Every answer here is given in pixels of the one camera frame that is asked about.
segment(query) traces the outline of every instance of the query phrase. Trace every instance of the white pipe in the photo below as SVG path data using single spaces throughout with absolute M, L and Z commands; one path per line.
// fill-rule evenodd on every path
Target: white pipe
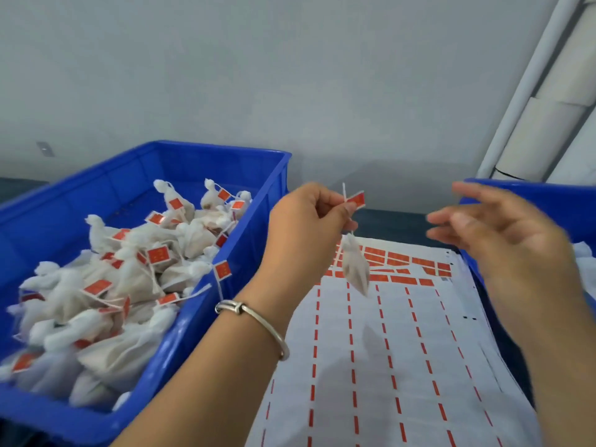
M 553 10 L 553 14 L 542 33 L 540 41 L 538 41 L 538 45 L 536 45 L 534 54 L 517 85 L 517 89 L 511 98 L 511 102 L 509 102 L 503 119 L 501 119 L 501 123 L 496 129 L 495 136 L 493 136 L 486 150 L 486 155 L 476 173 L 477 178 L 486 179 L 492 174 L 496 162 L 501 157 L 505 145 L 507 145 L 511 132 L 515 128 L 530 96 L 532 96 L 540 75 L 542 75 L 548 60 L 553 55 L 555 46 L 557 46 L 557 42 L 579 2 L 580 0 L 559 0 L 557 2 L 557 6 Z

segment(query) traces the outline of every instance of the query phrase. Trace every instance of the forearm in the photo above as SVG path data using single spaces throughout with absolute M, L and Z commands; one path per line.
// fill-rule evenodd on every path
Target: forearm
M 299 300 L 292 291 L 257 274 L 236 300 L 247 303 L 285 336 Z M 280 352 L 257 320 L 224 310 L 114 445 L 243 446 Z
M 596 445 L 596 323 L 585 310 L 522 346 L 548 447 Z

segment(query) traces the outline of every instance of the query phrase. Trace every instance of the sheet of red labels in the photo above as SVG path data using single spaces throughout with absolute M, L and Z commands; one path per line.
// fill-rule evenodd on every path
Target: sheet of red labels
M 371 265 L 368 296 L 343 279 L 338 250 L 294 314 L 290 359 L 246 445 L 540 445 L 460 256 L 358 240 Z

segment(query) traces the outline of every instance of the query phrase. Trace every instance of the hand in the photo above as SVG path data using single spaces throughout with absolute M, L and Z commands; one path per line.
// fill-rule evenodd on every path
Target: hand
M 318 183 L 307 183 L 282 198 L 269 216 L 269 233 L 260 276 L 283 280 L 299 299 L 329 268 L 342 230 L 353 231 L 358 223 L 350 217 L 353 202 Z
M 562 228 L 509 191 L 463 182 L 455 182 L 453 190 L 480 204 L 430 213 L 428 221 L 441 226 L 427 236 L 476 259 L 497 316 L 518 345 L 540 343 L 547 332 L 573 325 L 584 317 L 580 314 L 589 316 Z

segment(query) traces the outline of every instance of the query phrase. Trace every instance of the right hand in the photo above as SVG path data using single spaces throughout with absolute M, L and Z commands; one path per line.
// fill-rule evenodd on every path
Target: right hand
M 479 183 L 453 190 L 480 204 L 430 213 L 427 236 L 465 249 L 477 262 L 503 327 L 523 348 L 589 314 L 565 231 L 523 198 Z

